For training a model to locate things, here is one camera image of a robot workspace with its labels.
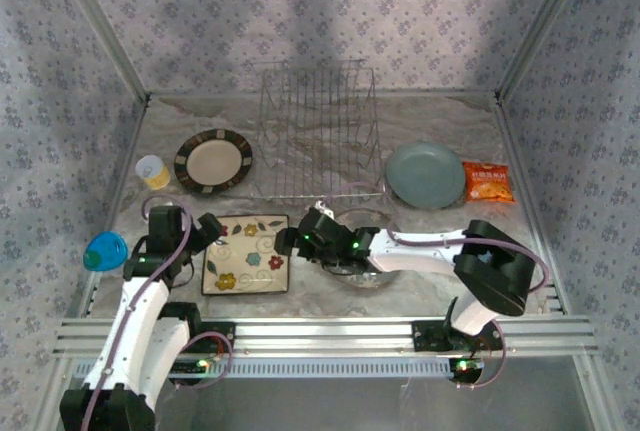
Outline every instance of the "blue plate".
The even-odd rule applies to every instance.
[[[394,193],[420,209],[444,208],[464,192],[460,158],[439,144],[418,141],[396,149],[387,161],[387,181]]]

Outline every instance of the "dish rack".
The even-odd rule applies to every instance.
[[[358,201],[380,195],[348,186],[381,176],[373,69],[265,70],[255,142],[260,197]]]

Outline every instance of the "floral plate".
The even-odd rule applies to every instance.
[[[207,248],[202,294],[284,293],[289,257],[273,249],[276,233],[289,226],[285,215],[224,216],[220,239]]]

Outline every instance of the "patterned fabric wall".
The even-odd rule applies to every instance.
[[[151,90],[366,59],[383,88],[495,89],[542,0],[100,0]]]
[[[640,5],[569,0],[509,103],[576,313],[640,429]]]
[[[13,430],[38,412],[137,112],[74,0],[0,0],[0,46],[0,429]]]

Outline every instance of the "chip bag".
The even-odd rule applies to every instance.
[[[515,203],[508,167],[490,163],[462,163],[467,176],[467,201]]]

